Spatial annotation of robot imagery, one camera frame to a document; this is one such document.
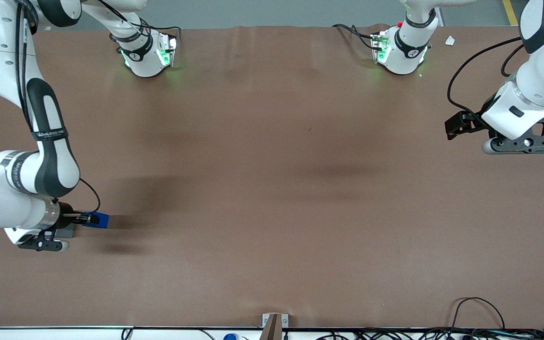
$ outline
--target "green led light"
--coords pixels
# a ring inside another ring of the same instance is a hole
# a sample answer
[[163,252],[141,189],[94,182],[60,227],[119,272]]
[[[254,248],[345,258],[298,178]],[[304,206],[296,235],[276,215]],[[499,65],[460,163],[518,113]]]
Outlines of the green led light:
[[166,51],[161,51],[161,50],[157,50],[158,54],[159,54],[159,59],[161,60],[161,64],[163,66],[168,66],[169,64],[171,64],[171,61],[169,60],[169,53],[167,53]]
[[125,52],[123,52],[123,50],[121,50],[121,56],[123,56],[123,59],[125,60],[125,65],[127,67],[131,67],[129,66],[129,61],[127,60],[127,56],[125,56]]

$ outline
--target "small white object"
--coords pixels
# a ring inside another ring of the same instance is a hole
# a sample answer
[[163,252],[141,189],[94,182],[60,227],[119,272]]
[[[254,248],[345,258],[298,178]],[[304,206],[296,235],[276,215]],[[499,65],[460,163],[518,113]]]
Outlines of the small white object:
[[455,45],[455,38],[453,36],[449,36],[449,38],[446,39],[445,44],[448,45],[448,46]]

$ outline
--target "metal bracket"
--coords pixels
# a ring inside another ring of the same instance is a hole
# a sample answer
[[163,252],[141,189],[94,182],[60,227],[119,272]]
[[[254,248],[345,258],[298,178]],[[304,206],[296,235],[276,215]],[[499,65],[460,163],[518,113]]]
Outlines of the metal bracket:
[[[266,313],[262,314],[262,327],[266,327],[266,323],[268,323],[268,319],[270,318],[271,314],[278,314],[278,313]],[[280,316],[282,321],[282,327],[288,328],[289,327],[289,314],[281,314]]]
[[46,229],[41,230],[38,235],[30,237],[27,241],[18,245],[20,249],[31,249],[36,250],[37,252],[48,251],[48,252],[61,252],[68,248],[67,241],[58,241],[54,239],[54,234],[56,230]]
[[542,125],[540,135],[535,135],[532,129],[526,131],[518,139],[507,139],[501,135],[487,141],[482,147],[485,153],[544,153],[544,118],[537,124]]
[[482,150],[487,154],[544,153],[544,118],[537,124],[542,126],[540,134],[537,135],[533,129],[529,129],[520,138],[511,140],[483,123],[477,114],[462,110],[449,118],[444,127],[448,140],[453,140],[460,134],[488,129],[490,140],[482,146]]

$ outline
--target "yellow floor line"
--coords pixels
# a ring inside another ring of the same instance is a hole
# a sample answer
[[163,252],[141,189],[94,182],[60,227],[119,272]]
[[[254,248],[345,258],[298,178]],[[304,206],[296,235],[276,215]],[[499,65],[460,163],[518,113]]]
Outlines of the yellow floor line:
[[518,19],[516,13],[513,11],[511,0],[503,0],[503,7],[505,7],[505,13],[507,13],[507,19],[509,19],[509,25],[518,26]]

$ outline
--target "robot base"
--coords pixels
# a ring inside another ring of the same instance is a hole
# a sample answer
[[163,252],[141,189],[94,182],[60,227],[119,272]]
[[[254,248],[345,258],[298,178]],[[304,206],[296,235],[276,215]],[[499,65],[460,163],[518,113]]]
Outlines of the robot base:
[[132,53],[128,56],[123,50],[120,51],[125,59],[125,65],[138,77],[153,77],[163,71],[165,67],[173,67],[175,49],[178,44],[177,38],[156,30],[152,30],[151,34],[155,39],[154,45],[141,61],[134,61]]
[[373,59],[376,64],[383,65],[391,73],[396,75],[408,75],[417,69],[423,62],[427,47],[423,52],[417,51],[416,58],[406,58],[404,52],[398,49],[395,43],[395,34],[399,28],[393,26],[387,31],[382,31],[378,36],[371,36],[372,46],[381,48],[381,51],[373,50]]

